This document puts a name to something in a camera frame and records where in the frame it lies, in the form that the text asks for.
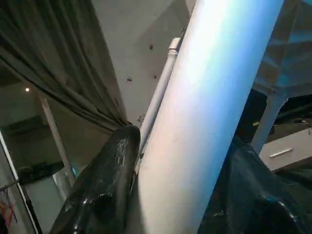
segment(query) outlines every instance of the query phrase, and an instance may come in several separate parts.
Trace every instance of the white pole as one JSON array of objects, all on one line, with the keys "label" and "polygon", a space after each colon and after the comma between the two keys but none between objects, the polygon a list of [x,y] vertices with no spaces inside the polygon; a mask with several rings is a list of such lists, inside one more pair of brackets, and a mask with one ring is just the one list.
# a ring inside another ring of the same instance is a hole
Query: white pole
[{"label": "white pole", "polygon": [[60,158],[62,159],[62,162],[64,164],[64,168],[65,168],[65,170],[67,172],[69,183],[70,183],[71,186],[73,186],[73,184],[74,184],[74,182],[76,180],[76,177],[75,177],[75,174],[73,172],[72,163],[71,163],[69,157],[67,156],[65,147],[63,145],[62,139],[61,139],[60,134],[59,134],[58,127],[55,124],[55,121],[54,121],[53,114],[51,112],[49,103],[48,103],[47,99],[45,99],[41,95],[39,95],[39,99],[40,99],[43,111],[45,113],[45,116],[46,116],[46,118],[48,120],[50,129],[51,129],[51,132],[52,132],[52,136],[53,136],[54,141],[55,141],[55,143],[57,145]]},{"label": "white pole", "polygon": [[282,3],[197,1],[140,166],[126,233],[197,233]]},{"label": "white pole", "polygon": [[146,115],[144,117],[144,121],[140,128],[141,142],[140,142],[140,147],[138,151],[139,156],[142,153],[145,142],[151,132],[151,129],[154,124],[156,115],[158,113],[161,101],[164,97],[166,88],[168,86],[171,72],[176,62],[176,57],[177,57],[176,47],[178,46],[179,41],[180,41],[180,38],[174,38],[169,46],[168,58],[167,58],[166,64],[161,73],[161,76],[157,84],[157,87],[155,89],[154,95],[152,97],[151,103],[147,109]]},{"label": "white pole", "polygon": [[288,98],[286,93],[274,94],[268,96],[267,106],[261,117],[256,133],[250,145],[259,154],[261,149],[268,138],[270,130],[274,125],[276,117],[281,107],[287,102]]}]

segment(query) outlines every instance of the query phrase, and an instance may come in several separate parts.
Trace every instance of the white column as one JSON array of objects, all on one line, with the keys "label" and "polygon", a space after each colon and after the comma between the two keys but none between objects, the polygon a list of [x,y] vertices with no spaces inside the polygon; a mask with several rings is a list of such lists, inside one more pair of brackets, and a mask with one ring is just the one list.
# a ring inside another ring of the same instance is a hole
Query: white column
[{"label": "white column", "polygon": [[282,3],[197,1],[141,163],[126,233],[197,233]]},{"label": "white column", "polygon": [[250,143],[250,145],[258,154],[261,152],[261,149],[268,138],[279,110],[287,102],[287,100],[288,98],[286,97],[285,93],[268,96],[267,106],[263,112],[257,131]]},{"label": "white column", "polygon": [[51,112],[49,103],[48,103],[47,99],[45,99],[41,95],[39,95],[39,99],[40,99],[44,114],[48,120],[48,123],[49,123],[50,129],[51,129],[55,144],[57,145],[57,149],[58,149],[60,158],[62,159],[62,162],[64,164],[64,168],[67,172],[69,183],[71,186],[73,186],[73,184],[76,180],[76,177],[75,177],[75,174],[73,172],[72,163],[71,163],[69,157],[67,156],[65,147],[63,145],[62,138],[60,137],[60,134],[59,134],[58,127],[55,124],[54,117],[53,117],[53,114]]}]

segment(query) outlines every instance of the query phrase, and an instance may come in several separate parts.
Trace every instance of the curtain fold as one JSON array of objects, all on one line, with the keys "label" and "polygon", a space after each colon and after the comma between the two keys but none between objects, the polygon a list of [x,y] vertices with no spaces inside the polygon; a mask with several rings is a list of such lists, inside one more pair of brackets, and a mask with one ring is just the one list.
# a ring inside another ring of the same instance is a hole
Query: curtain fold
[{"label": "curtain fold", "polygon": [[2,0],[1,63],[104,132],[128,124],[90,0]]}]

